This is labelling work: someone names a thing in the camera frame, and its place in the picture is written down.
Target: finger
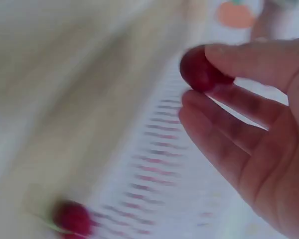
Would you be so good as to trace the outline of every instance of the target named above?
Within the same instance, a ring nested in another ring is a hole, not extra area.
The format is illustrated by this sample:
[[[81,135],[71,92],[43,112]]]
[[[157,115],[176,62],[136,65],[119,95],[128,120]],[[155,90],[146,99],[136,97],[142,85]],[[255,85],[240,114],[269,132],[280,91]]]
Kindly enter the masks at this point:
[[[186,105],[179,112],[186,132],[207,159],[238,189],[239,178],[249,154],[223,135],[198,108]]]
[[[299,150],[294,120],[290,110],[284,110],[245,165],[239,180],[239,192],[251,206],[265,206],[259,201],[262,195],[272,195],[273,188],[288,172]]]
[[[221,88],[210,96],[264,128],[269,128],[286,107],[236,85]]]
[[[209,121],[226,137],[248,154],[251,154],[266,133],[265,130],[246,124],[237,119],[212,99],[195,91],[188,91],[183,95],[184,107],[192,105],[202,111]]]
[[[286,93],[299,75],[299,39],[252,42],[239,46],[211,44],[207,59],[232,77],[244,77]]]

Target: fingernail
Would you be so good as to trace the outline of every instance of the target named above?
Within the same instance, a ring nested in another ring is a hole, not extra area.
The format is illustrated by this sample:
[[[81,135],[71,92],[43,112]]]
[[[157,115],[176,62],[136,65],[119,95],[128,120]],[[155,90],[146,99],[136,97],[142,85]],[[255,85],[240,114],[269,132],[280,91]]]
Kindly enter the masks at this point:
[[[268,39],[265,37],[257,37],[254,39],[255,42],[267,42]]]
[[[231,46],[226,44],[209,44],[205,47],[205,52],[221,55],[226,52]]]

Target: cranberry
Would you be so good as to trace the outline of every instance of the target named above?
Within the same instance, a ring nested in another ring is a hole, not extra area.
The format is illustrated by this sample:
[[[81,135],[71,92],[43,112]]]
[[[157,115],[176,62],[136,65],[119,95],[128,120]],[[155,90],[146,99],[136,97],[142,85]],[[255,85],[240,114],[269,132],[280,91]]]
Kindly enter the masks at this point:
[[[192,89],[201,93],[234,82],[234,78],[224,75],[207,60],[204,45],[186,52],[180,62],[180,74]]]
[[[64,239],[83,239],[92,234],[94,222],[89,211],[81,204],[72,201],[62,201],[55,208],[54,223],[68,231]]]

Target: hand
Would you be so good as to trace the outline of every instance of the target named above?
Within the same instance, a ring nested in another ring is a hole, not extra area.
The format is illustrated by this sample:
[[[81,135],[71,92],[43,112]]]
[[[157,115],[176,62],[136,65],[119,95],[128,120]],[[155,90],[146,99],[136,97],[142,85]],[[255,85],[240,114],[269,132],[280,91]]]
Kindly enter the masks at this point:
[[[264,8],[252,27],[250,40],[274,39],[275,30],[281,22],[284,10],[272,0],[264,1]]]
[[[223,73],[278,88],[289,106],[238,86],[210,97],[265,129],[246,124],[206,95],[189,91],[179,117],[187,133],[253,210],[299,239],[299,39],[206,46]]]

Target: cherry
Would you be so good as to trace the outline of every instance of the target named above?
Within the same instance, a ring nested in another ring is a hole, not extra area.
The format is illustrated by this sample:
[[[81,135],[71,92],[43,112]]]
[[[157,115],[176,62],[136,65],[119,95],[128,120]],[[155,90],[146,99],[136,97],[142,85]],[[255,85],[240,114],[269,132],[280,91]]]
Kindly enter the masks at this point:
[[[63,234],[64,239],[82,239],[93,231],[94,222],[89,211],[82,205],[73,201],[62,201],[53,215],[56,226],[69,233]]]
[[[205,46],[188,50],[180,62],[180,74],[195,91],[212,91],[217,85],[230,85],[234,78],[224,75],[205,56]]]

